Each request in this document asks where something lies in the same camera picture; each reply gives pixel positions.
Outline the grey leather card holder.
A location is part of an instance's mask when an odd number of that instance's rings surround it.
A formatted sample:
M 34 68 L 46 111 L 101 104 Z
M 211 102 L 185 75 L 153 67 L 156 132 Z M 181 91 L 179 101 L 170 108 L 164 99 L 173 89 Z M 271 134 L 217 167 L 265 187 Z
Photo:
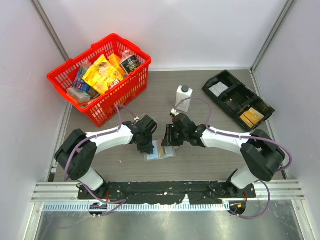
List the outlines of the grey leather card holder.
M 169 159 L 176 157 L 176 149 L 171 146 L 162 146 L 162 140 L 153 140 L 153 153 L 145 153 L 146 162 Z

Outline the gold VIP credit card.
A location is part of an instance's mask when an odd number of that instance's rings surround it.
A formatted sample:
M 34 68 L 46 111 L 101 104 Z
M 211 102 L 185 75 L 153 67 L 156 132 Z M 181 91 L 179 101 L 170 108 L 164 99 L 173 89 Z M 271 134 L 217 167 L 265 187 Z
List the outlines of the gold VIP credit card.
M 162 157 L 165 157 L 167 156 L 167 147 L 166 146 L 160 146 L 159 147 L 159 150 L 158 150 L 158 153 L 159 153 L 159 157 L 162 158 Z

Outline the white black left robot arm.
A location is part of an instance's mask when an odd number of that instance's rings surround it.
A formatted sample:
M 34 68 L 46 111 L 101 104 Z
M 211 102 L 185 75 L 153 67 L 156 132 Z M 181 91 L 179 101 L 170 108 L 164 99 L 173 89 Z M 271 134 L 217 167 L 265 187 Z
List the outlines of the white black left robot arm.
M 117 146 L 136 144 L 141 153 L 154 152 L 153 134 L 157 123 L 148 115 L 134 122 L 99 131 L 74 130 L 54 155 L 54 159 L 66 171 L 66 176 L 85 185 L 95 199 L 102 199 L 108 191 L 108 183 L 92 168 L 96 154 Z

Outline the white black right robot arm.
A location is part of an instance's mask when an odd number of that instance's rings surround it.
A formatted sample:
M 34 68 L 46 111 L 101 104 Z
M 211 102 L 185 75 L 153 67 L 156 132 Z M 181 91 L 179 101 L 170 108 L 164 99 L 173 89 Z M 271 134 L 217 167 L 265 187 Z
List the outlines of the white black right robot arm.
M 196 125 L 186 114 L 174 109 L 170 116 L 172 123 L 166 126 L 162 146 L 180 147 L 188 142 L 195 147 L 222 149 L 243 157 L 246 165 L 235 170 L 226 181 L 225 190 L 230 197 L 238 197 L 258 180 L 271 181 L 285 160 L 285 153 L 263 130 L 236 133 L 207 124 Z

